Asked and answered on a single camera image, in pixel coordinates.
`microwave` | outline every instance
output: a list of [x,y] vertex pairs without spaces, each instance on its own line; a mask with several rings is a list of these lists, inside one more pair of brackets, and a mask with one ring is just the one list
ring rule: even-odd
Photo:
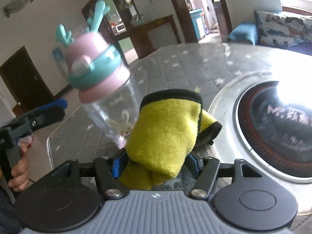
[[116,29],[116,31],[119,33],[119,32],[125,31],[125,30],[126,30],[126,27],[124,26],[124,23],[121,23],[121,24],[119,24],[119,25],[116,25],[116,26],[115,26],[115,29]]

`metal screw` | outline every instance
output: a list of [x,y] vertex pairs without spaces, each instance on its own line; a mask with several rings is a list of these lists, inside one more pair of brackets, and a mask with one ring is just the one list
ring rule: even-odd
[[109,197],[116,198],[116,197],[119,197],[121,195],[121,191],[118,190],[118,189],[109,189],[109,190],[106,191],[106,194]]
[[207,192],[202,189],[194,189],[191,191],[191,195],[193,195],[196,198],[205,197],[207,195]]

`sofa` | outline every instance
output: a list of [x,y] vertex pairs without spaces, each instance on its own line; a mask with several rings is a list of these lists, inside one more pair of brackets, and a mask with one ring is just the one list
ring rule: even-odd
[[312,16],[291,12],[255,11],[256,24],[243,23],[228,40],[264,45],[312,55]]

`cushion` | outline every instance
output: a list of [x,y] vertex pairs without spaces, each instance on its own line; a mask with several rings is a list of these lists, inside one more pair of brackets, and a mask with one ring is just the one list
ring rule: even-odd
[[261,45],[289,49],[296,43],[312,42],[312,16],[255,11],[255,18]]
[[240,24],[229,34],[228,39],[236,43],[246,43],[246,41],[250,41],[253,45],[257,45],[257,27],[250,23]]

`teal antler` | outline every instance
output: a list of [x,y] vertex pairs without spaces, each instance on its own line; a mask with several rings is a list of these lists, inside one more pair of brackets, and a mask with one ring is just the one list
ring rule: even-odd
[[87,23],[91,26],[91,32],[98,32],[103,16],[110,11],[110,7],[105,5],[103,0],[96,2],[93,17],[89,17]]
[[74,42],[74,39],[71,37],[71,31],[66,32],[63,25],[57,26],[55,40],[60,42],[64,47],[68,47],[71,43]]

